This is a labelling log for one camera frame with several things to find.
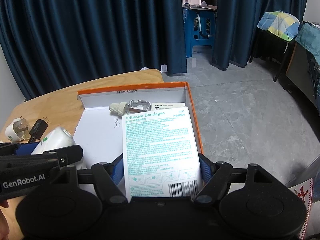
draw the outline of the instruction diagram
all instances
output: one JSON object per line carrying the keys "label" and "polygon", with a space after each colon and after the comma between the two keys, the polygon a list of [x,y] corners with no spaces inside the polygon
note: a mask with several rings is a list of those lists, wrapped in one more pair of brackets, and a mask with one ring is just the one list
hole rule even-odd
{"label": "instruction diagram", "polygon": [[148,174],[145,175],[146,177],[146,184],[154,184],[154,183],[161,183],[161,174]]}
{"label": "instruction diagram", "polygon": [[179,175],[177,171],[164,172],[162,173],[163,182],[171,182],[179,180]]}
{"label": "instruction diagram", "polygon": [[195,169],[181,170],[179,171],[180,179],[191,179],[196,177]]}
{"label": "instruction diagram", "polygon": [[144,184],[143,175],[129,176],[129,185],[143,185],[143,184]]}

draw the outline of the white bottle cap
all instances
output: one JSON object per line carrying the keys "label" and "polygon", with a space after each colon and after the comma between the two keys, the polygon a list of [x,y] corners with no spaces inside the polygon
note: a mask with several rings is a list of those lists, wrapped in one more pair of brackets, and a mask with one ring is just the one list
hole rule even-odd
{"label": "white bottle cap", "polygon": [[123,116],[124,115],[124,107],[127,104],[127,102],[121,102],[119,104],[117,103],[112,103],[109,106],[109,110],[112,113],[118,114],[119,116]]}

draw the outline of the curtain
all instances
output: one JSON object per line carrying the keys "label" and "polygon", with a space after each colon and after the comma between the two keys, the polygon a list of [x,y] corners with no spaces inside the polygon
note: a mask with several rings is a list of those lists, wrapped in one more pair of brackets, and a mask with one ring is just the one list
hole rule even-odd
{"label": "curtain", "polygon": [[0,0],[0,43],[27,100],[142,67],[187,71],[181,0]]}
{"label": "curtain", "polygon": [[218,0],[212,64],[225,70],[229,61],[247,65],[257,24],[265,12],[284,11],[302,22],[307,0]]}

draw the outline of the spiral notebook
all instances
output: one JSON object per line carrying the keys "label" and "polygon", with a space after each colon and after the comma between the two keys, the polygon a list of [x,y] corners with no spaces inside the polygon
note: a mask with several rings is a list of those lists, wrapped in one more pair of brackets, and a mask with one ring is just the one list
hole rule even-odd
{"label": "spiral notebook", "polygon": [[303,203],[305,204],[307,208],[307,217],[306,221],[303,224],[303,227],[298,235],[298,238],[300,240],[304,239],[304,235],[307,230],[309,215],[310,215],[310,209],[311,209],[311,199],[312,199],[312,179],[308,179],[305,182],[302,182],[294,187],[289,188],[293,193],[297,195],[298,198],[300,198]]}

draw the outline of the barcode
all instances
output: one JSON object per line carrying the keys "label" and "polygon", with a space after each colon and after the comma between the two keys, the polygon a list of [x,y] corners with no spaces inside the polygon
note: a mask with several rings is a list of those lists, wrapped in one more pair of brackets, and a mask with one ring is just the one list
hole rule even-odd
{"label": "barcode", "polygon": [[190,196],[194,199],[199,192],[197,180],[169,184],[170,197]]}

